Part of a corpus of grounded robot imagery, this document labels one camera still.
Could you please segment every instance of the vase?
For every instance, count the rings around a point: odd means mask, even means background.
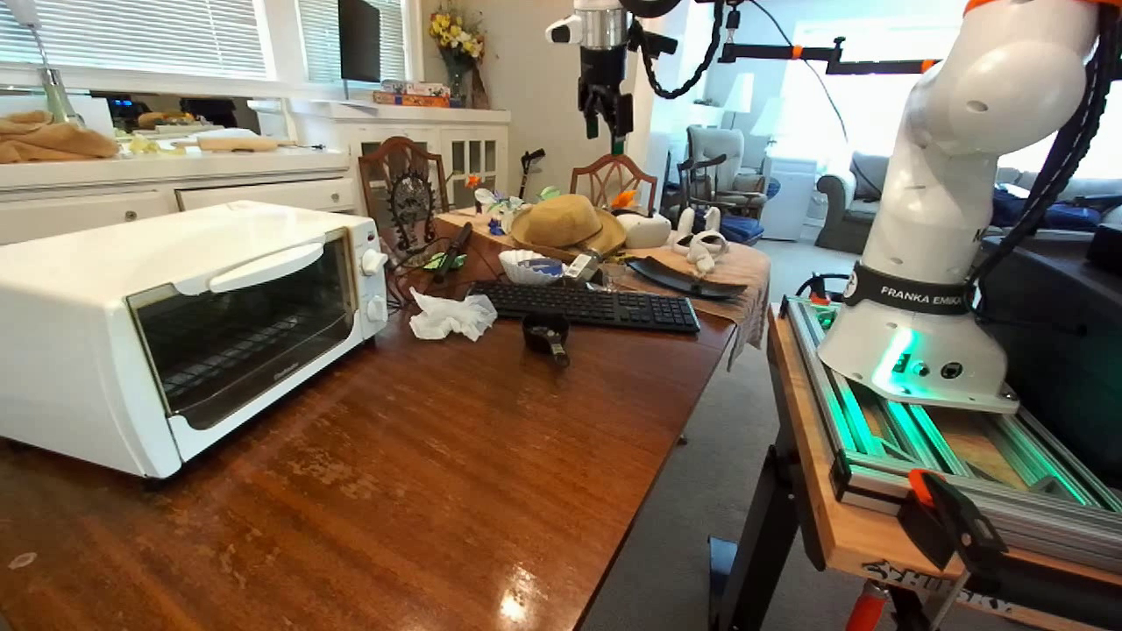
[[[453,110],[472,110],[472,91],[477,91],[477,58],[442,48],[444,70],[448,70],[448,91],[453,91]]]

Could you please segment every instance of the floor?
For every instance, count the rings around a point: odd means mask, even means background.
[[[759,250],[770,255],[770,298],[792,295],[809,274],[850,271],[850,255],[802,242],[759,242]],[[687,424],[687,444],[670,454],[652,488],[652,498],[584,612],[584,631],[703,631],[703,540],[738,537],[773,428],[779,418],[765,349],[745,346],[729,373],[722,368],[711,376]],[[795,540],[765,629],[846,629],[857,590],[857,579],[812,572]],[[994,631],[1012,624],[954,609],[947,629]]]

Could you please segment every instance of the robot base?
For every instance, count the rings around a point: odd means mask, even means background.
[[[836,313],[818,356],[883,401],[1012,415],[1002,346],[972,315],[857,303]]]

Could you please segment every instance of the toaster oven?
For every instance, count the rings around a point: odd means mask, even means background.
[[[384,326],[366,217],[221,202],[0,250],[0,435],[171,478]]]

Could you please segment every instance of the toaster oven glass window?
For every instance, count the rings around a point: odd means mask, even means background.
[[[350,246],[281,281],[224,295],[156,286],[128,298],[167,415],[210,428],[350,334]]]

